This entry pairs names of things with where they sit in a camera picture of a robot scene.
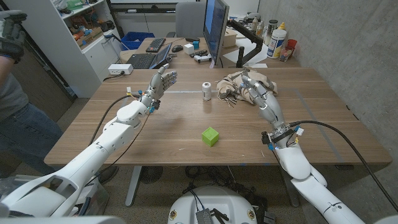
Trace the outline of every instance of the wooden table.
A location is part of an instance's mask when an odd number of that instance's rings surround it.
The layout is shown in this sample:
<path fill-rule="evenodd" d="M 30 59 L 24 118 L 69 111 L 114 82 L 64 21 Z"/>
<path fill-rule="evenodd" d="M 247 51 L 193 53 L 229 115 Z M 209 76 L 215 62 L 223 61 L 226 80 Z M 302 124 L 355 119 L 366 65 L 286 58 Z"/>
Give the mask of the wooden table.
<path fill-rule="evenodd" d="M 177 83 L 161 99 L 160 109 L 149 116 L 144 129 L 118 165 L 277 165 L 261 143 L 261 132 L 271 131 L 258 115 L 258 107 L 239 101 L 234 108 L 212 94 L 202 100 L 201 84 L 215 81 L 239 68 L 179 68 Z M 262 68 L 258 72 L 277 83 L 277 99 L 287 122 L 318 120 L 345 133 L 370 164 L 387 164 L 391 157 L 312 68 Z M 89 143 L 107 107 L 126 94 L 126 87 L 145 90 L 155 70 L 134 70 L 131 75 L 104 82 L 58 143 L 45 158 L 50 165 L 64 165 Z M 116 104 L 104 122 L 115 117 L 126 102 Z M 208 147 L 201 133 L 211 126 L 220 140 Z M 360 164 L 351 148 L 333 131 L 303 124 L 300 145 L 312 164 Z M 125 148 L 106 161 L 112 163 Z"/>
<path fill-rule="evenodd" d="M 142 44 L 139 46 L 135 54 L 145 54 L 146 48 L 148 48 L 149 44 L 154 40 L 154 38 L 146 38 L 142 42 Z M 172 47 L 176 45 L 181 45 L 184 46 L 185 44 L 189 44 L 191 42 L 188 42 L 185 40 L 185 38 L 167 38 L 166 41 L 164 42 L 164 46 L 161 48 L 163 49 L 167 44 L 172 43 Z M 200 42 L 199 42 L 199 49 L 195 50 L 208 50 L 206 40 L 204 37 L 200 37 Z M 230 53 L 234 50 L 237 50 L 238 47 L 227 47 L 223 48 L 221 50 L 221 55 Z M 221 56 L 221 61 L 223 62 L 224 68 L 235 68 L 236 64 L 229 59 L 227 59 L 224 56 Z M 259 63 L 266 63 L 269 68 L 290 68 L 290 67 L 300 67 L 300 63 L 295 59 L 291 58 L 287 62 L 281 62 L 279 59 L 271 59 L 267 58 L 265 60 L 260 61 Z M 221 68 L 221 64 L 217 63 L 218 65 L 216 66 L 217 68 Z M 177 52 L 177 57 L 173 58 L 173 61 L 170 63 L 170 69 L 176 69 L 176 68 L 209 68 L 210 62 L 203 62 L 203 63 L 198 63 L 195 61 L 193 58 L 191 58 L 189 55 L 187 55 L 183 50 Z"/>

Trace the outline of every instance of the green cube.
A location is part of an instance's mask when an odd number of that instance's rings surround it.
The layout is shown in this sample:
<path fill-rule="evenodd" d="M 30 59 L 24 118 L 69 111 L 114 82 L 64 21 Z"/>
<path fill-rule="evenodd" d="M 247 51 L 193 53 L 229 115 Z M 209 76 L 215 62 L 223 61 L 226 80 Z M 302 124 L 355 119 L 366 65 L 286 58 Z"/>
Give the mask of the green cube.
<path fill-rule="evenodd" d="M 201 140 L 211 147 L 218 141 L 218 132 L 209 127 L 201 134 Z"/>

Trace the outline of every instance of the power strip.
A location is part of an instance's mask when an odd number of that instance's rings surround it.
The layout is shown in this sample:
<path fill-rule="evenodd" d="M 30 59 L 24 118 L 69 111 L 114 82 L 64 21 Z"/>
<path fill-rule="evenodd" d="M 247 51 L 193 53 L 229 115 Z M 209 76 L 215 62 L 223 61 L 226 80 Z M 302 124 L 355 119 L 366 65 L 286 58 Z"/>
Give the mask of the power strip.
<path fill-rule="evenodd" d="M 131 64 L 112 64 L 108 70 L 111 75 L 119 75 L 122 71 L 125 75 L 130 75 L 133 69 Z"/>

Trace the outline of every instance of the jeans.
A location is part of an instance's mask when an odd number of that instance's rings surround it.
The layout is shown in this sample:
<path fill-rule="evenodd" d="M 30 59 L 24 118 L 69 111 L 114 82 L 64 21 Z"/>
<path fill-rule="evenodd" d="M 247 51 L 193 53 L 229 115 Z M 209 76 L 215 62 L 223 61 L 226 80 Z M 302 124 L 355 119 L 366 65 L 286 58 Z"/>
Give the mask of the jeans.
<path fill-rule="evenodd" d="M 0 150 L 8 150 L 44 175 L 55 172 L 44 163 L 62 131 L 43 111 L 28 103 L 0 121 Z"/>

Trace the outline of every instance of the crumpled cloth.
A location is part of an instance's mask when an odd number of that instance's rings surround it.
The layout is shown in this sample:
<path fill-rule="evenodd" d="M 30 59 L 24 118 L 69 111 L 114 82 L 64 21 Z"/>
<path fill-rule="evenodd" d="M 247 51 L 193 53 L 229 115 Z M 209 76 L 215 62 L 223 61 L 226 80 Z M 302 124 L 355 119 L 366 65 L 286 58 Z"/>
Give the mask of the crumpled cloth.
<path fill-rule="evenodd" d="M 250 78 L 257 80 L 269 93 L 278 94 L 278 88 L 276 83 L 269 80 L 265 75 L 255 72 L 254 70 L 249 70 L 244 68 L 240 72 L 235 72 L 224 77 L 217 83 L 217 92 L 220 99 L 225 99 L 226 97 L 235 97 L 237 100 L 245 100 L 251 104 L 255 104 L 249 94 L 247 89 L 241 87 L 242 73 L 247 71 Z"/>

